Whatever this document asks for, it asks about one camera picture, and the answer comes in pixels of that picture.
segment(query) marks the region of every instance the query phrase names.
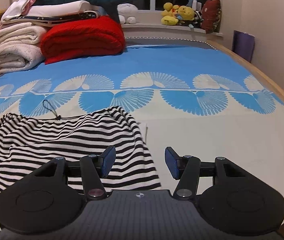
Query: black circular housing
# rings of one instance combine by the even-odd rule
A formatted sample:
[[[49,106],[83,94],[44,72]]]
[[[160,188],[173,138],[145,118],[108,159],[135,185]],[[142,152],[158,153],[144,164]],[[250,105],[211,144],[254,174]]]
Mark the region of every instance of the black circular housing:
[[[71,223],[80,213],[80,195],[46,177],[20,180],[0,194],[0,225],[19,234],[39,234]]]
[[[277,230],[284,219],[282,195],[258,180],[237,179],[209,187],[199,196],[202,218],[221,231],[240,236]]]

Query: red blanket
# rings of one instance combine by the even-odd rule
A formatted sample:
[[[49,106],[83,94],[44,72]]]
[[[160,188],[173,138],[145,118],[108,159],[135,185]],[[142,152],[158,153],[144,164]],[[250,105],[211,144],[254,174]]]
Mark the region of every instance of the red blanket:
[[[113,55],[124,48],[121,25],[107,16],[56,25],[41,41],[45,64],[82,56]]]

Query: bed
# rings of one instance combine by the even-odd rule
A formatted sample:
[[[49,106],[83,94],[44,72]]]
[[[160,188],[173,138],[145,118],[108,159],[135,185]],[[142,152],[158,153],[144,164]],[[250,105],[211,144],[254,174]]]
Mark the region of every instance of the bed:
[[[121,106],[147,126],[144,140],[162,188],[176,187],[164,161],[225,156],[284,196],[284,91],[222,45],[127,38],[115,56],[83,57],[0,76],[0,118],[49,119]],[[201,178],[198,194],[212,185]]]

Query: striped garment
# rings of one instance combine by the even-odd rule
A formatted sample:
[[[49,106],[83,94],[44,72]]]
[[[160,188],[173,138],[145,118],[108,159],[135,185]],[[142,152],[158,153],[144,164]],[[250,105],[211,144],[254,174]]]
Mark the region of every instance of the striped garment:
[[[52,158],[78,161],[109,145],[116,148],[116,160],[102,179],[106,191],[161,186],[137,123],[120,107],[59,121],[6,114],[0,119],[0,192]],[[83,193],[81,178],[69,178],[68,184]]]

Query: purple yoga mat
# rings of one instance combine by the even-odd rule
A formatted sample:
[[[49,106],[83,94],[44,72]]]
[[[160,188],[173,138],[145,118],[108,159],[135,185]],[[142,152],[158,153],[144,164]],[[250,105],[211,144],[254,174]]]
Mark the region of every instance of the purple yoga mat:
[[[248,33],[234,31],[232,51],[251,62],[255,45],[255,37]]]

